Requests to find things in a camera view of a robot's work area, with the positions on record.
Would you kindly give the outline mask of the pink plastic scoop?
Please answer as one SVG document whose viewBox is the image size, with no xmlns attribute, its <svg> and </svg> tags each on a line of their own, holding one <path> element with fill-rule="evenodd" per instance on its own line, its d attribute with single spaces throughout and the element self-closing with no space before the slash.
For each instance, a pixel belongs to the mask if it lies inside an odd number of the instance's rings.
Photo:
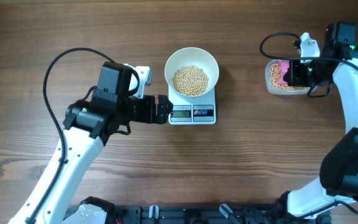
<svg viewBox="0 0 358 224">
<path fill-rule="evenodd" d="M 283 78 L 289 69 L 290 63 L 287 60 L 281 60 L 277 63 L 277 65 L 278 65 L 279 69 L 281 70 L 278 84 L 279 85 L 287 85 L 287 82 Z"/>
</svg>

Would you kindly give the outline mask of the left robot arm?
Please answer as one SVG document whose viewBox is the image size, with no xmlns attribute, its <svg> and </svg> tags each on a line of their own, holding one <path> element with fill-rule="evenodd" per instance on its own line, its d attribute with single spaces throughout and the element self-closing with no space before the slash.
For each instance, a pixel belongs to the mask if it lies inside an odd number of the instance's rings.
<svg viewBox="0 0 358 224">
<path fill-rule="evenodd" d="M 37 185 L 11 223 L 62 223 L 91 163 L 120 126 L 131 121 L 165 124 L 173 105 L 165 95 L 145 95 L 150 67 L 106 62 L 97 86 L 65 113 L 60 141 Z"/>
</svg>

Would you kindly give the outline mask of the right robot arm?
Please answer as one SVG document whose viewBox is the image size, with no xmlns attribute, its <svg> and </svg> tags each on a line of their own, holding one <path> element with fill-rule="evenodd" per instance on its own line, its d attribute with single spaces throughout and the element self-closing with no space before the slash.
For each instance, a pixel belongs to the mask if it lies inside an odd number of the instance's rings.
<svg viewBox="0 0 358 224">
<path fill-rule="evenodd" d="M 292 219 L 315 219 L 343 205 L 358 213 L 358 45 L 356 25 L 336 22 L 326 29 L 322 48 L 304 33 L 294 42 L 300 58 L 290 59 L 283 80 L 313 90 L 323 82 L 336 85 L 341 97 L 346 133 L 324 157 L 319 176 L 287 196 Z"/>
</svg>

